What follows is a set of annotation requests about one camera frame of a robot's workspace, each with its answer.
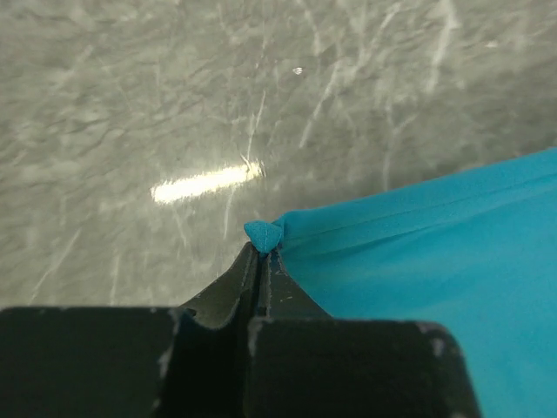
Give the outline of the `teal polo shirt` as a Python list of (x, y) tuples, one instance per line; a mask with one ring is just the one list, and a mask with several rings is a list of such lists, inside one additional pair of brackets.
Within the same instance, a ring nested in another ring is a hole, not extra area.
[(485, 416), (555, 416), (555, 150), (252, 221), (245, 233), (334, 317), (446, 326)]

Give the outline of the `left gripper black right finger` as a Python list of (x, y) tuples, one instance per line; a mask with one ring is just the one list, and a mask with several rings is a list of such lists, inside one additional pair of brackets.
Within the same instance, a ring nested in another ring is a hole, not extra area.
[(435, 322), (341, 320), (262, 267), (248, 327), (249, 417), (478, 417), (464, 354)]

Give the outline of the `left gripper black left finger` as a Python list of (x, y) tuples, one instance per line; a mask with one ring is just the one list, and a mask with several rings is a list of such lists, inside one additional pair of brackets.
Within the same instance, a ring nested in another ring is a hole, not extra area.
[(258, 255), (176, 307), (1, 312), (4, 417), (228, 417)]

